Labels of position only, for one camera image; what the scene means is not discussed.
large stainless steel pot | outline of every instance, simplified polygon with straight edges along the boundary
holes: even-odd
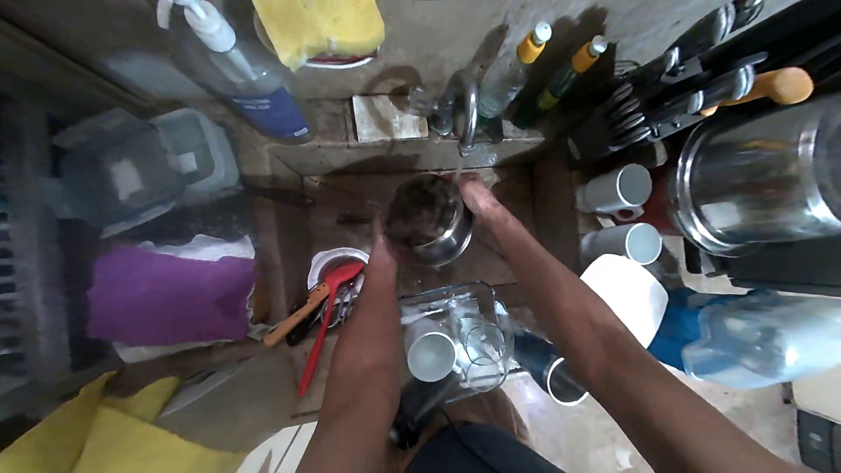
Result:
[[[468,247],[473,213],[453,183],[435,174],[421,174],[394,191],[385,232],[404,259],[443,266]]]
[[[672,183],[672,219],[701,249],[841,234],[841,96],[696,129]]]

purple towel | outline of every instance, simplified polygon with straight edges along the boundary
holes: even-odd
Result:
[[[245,338],[254,278],[253,259],[116,247],[94,264],[87,335],[136,347]]]

hand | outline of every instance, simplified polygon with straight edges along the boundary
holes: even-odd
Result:
[[[476,215],[480,224],[485,224],[496,211],[503,208],[478,173],[462,173],[458,180],[458,190],[462,193],[464,204]]]

red spatula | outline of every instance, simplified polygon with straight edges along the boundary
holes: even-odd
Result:
[[[315,339],[313,349],[309,352],[307,364],[304,366],[304,376],[301,377],[301,382],[298,384],[298,396],[303,396],[309,389],[309,383],[312,382],[315,375],[315,368],[318,366],[318,358],[321,356],[321,349],[324,347],[324,337],[327,334],[327,327],[330,325],[330,315],[333,312],[333,303],[336,301],[336,291],[339,289],[341,283],[353,279],[362,271],[365,263],[345,263],[334,269],[330,274],[324,277],[324,282],[330,287],[330,294],[327,296],[327,310],[321,318],[321,328],[318,331],[318,337]]]

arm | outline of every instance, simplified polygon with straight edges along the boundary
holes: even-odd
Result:
[[[379,218],[365,285],[336,343],[319,423],[298,473],[382,470],[400,399],[397,262]]]
[[[582,385],[657,471],[792,471],[654,359],[610,307],[485,187],[459,188],[502,246],[535,317]]]

